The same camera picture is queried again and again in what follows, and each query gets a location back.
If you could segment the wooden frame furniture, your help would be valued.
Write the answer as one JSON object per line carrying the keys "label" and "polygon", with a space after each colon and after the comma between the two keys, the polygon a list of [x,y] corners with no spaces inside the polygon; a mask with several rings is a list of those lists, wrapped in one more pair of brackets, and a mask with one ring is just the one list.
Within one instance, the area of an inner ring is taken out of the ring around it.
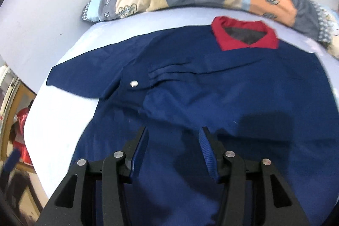
{"label": "wooden frame furniture", "polygon": [[1,90],[1,161],[5,162],[14,147],[10,142],[10,130],[18,121],[18,113],[29,107],[36,94],[19,78],[14,78],[7,89]]}

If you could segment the light blue bed sheet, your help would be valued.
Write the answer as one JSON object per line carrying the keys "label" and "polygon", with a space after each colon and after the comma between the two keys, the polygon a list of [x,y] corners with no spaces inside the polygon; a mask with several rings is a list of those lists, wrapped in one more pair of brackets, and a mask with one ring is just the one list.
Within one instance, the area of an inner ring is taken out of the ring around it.
{"label": "light blue bed sheet", "polygon": [[[79,40],[60,59],[65,62],[90,50],[150,32],[187,25],[207,25],[216,16],[242,21],[263,21],[276,35],[315,53],[321,60],[338,98],[338,60],[320,44],[273,20],[242,11],[188,7],[137,14],[126,19],[89,26]],[[42,184],[50,197],[66,175],[75,146],[97,108],[97,99],[87,99],[43,84],[25,123],[25,143]]]}

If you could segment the navy blue garment red collar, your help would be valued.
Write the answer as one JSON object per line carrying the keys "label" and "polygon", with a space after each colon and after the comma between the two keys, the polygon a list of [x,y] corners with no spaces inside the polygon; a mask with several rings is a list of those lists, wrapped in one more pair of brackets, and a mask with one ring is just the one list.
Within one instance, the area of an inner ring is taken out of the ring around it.
{"label": "navy blue garment red collar", "polygon": [[74,161],[102,160],[148,130],[126,189],[133,225],[214,223],[222,188],[206,167],[203,127],[244,159],[270,159],[311,225],[336,204],[338,108],[328,77],[315,54],[263,22],[216,17],[129,38],[53,67],[47,84],[98,100]]}

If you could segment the red bag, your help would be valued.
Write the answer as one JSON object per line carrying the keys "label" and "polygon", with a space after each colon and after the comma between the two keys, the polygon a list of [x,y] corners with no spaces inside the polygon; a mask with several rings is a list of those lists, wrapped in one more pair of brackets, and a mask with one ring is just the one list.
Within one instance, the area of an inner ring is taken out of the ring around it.
{"label": "red bag", "polygon": [[14,140],[14,147],[18,148],[21,152],[21,159],[24,163],[32,165],[32,161],[30,158],[30,155],[28,153],[28,150],[25,145],[24,140],[24,126],[27,119],[27,116],[29,114],[29,108],[25,107],[21,109],[17,113],[17,128],[15,129],[15,140]]}

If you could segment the long patchwork bolster pillow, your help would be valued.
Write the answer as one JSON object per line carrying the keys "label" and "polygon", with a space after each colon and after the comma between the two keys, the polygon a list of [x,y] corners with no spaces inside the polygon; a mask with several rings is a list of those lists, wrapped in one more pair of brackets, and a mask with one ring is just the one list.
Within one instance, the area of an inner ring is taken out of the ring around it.
{"label": "long patchwork bolster pillow", "polygon": [[90,0],[82,20],[112,21],[138,12],[184,6],[250,12],[289,26],[327,48],[338,41],[338,14],[313,0]]}

